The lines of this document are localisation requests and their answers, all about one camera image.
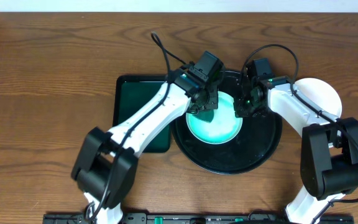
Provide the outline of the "green scrubbing sponge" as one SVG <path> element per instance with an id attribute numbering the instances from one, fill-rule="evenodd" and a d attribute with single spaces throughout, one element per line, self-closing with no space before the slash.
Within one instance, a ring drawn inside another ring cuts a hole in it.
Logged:
<path id="1" fill-rule="evenodd" d="M 198 111 L 194 114 L 194 117 L 206 123 L 211 123 L 214 119 L 214 110 Z"/>

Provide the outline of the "white plate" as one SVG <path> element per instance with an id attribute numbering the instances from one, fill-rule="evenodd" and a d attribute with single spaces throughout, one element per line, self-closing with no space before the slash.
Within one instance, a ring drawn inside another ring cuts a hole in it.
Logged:
<path id="1" fill-rule="evenodd" d="M 192 135 L 207 144 L 223 144 L 232 140 L 241 130 L 242 118 L 237 118 L 234 112 L 234 98 L 218 91 L 218 109 L 214 110 L 214 119 L 206 123 L 186 114 L 186 123 Z"/>
<path id="2" fill-rule="evenodd" d="M 342 101 L 337 91 L 317 78 L 302 78 L 295 82 L 298 89 L 320 108 L 337 117 L 342 115 Z"/>

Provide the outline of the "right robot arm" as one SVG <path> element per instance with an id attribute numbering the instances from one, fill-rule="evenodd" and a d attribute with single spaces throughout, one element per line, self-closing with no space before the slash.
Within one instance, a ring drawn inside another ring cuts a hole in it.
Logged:
<path id="1" fill-rule="evenodd" d="M 319 223 L 335 203 L 358 202 L 358 121 L 328 113 L 288 77 L 256 77 L 234 98 L 237 117 L 280 115 L 301 136 L 303 186 L 285 208 L 290 223 Z"/>

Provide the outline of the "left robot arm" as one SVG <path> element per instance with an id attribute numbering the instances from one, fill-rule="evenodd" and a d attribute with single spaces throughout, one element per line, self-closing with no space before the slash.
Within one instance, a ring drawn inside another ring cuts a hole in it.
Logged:
<path id="1" fill-rule="evenodd" d="M 89 205 L 88 223 L 119 223 L 121 202 L 134 184 L 140 155 L 149 143 L 192 104 L 203 111 L 222 81 L 222 72 L 172 72 L 158 92 L 139 111 L 104 132 L 93 128 L 85 137 L 71 178 Z"/>

